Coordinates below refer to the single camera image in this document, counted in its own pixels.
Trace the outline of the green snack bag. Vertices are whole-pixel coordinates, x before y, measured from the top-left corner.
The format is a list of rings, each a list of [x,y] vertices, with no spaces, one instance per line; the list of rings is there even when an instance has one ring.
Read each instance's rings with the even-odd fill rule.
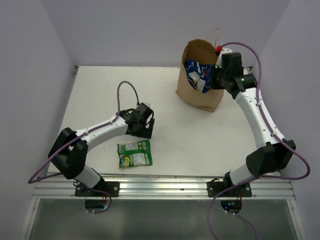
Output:
[[[152,166],[151,145],[148,139],[131,143],[117,144],[119,168]]]

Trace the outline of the dark blue snack bag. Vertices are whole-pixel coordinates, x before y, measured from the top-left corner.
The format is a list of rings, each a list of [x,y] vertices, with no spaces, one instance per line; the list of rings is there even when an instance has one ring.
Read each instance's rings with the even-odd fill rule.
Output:
[[[214,65],[212,64],[201,64],[199,79],[197,80],[196,87],[202,93],[206,93],[211,88],[213,80]]]

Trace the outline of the brown paper bag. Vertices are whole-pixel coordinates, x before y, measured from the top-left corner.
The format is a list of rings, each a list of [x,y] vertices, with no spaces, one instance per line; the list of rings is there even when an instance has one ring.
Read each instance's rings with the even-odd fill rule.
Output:
[[[175,93],[187,104],[208,111],[214,112],[224,96],[224,90],[209,89],[202,93],[195,89],[187,79],[187,72],[184,64],[186,60],[195,60],[200,64],[213,65],[217,62],[216,48],[206,39],[194,39],[187,43],[183,50],[180,70]]]

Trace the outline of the blue white snack bag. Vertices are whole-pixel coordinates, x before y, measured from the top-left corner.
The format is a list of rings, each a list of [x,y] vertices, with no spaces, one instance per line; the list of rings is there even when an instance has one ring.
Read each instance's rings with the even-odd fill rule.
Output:
[[[197,80],[199,79],[199,73],[200,73],[200,65],[204,65],[199,63],[198,61],[187,59],[185,61],[184,67],[186,71],[186,76],[189,84],[197,91],[201,92],[197,88]]]

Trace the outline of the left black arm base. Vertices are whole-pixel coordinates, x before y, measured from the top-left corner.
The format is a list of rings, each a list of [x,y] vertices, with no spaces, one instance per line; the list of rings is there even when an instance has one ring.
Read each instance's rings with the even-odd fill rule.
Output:
[[[79,181],[73,183],[76,197],[85,197],[85,209],[91,214],[106,212],[111,204],[112,198],[119,196],[120,183],[118,181],[105,181],[101,179],[94,187],[88,187]]]

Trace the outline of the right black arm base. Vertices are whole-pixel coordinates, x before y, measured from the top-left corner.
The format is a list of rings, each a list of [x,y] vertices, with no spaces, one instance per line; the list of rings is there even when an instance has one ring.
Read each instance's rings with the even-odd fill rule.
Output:
[[[206,182],[207,194],[209,198],[225,198],[220,201],[223,210],[230,213],[239,213],[243,207],[243,198],[253,196],[249,183],[240,186],[233,186],[227,181],[220,181],[214,178]]]

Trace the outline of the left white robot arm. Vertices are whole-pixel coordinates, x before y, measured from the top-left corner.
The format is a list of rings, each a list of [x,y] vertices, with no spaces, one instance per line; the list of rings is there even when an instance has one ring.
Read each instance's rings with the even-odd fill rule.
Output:
[[[84,184],[92,196],[99,196],[104,190],[104,180],[86,165],[87,153],[122,135],[150,139],[154,122],[154,111],[145,103],[140,103],[136,108],[121,110],[112,118],[89,128],[64,128],[55,140],[48,158],[67,180],[76,180]]]

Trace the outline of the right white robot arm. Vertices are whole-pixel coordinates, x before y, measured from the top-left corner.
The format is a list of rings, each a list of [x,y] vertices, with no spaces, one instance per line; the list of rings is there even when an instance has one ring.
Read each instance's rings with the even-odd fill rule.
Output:
[[[256,144],[256,150],[246,157],[245,163],[225,175],[222,189],[232,197],[241,190],[240,183],[284,169],[293,155],[290,149],[296,145],[278,131],[257,89],[255,76],[244,72],[239,52],[228,48],[220,51],[212,67],[211,86],[226,90],[240,106]]]

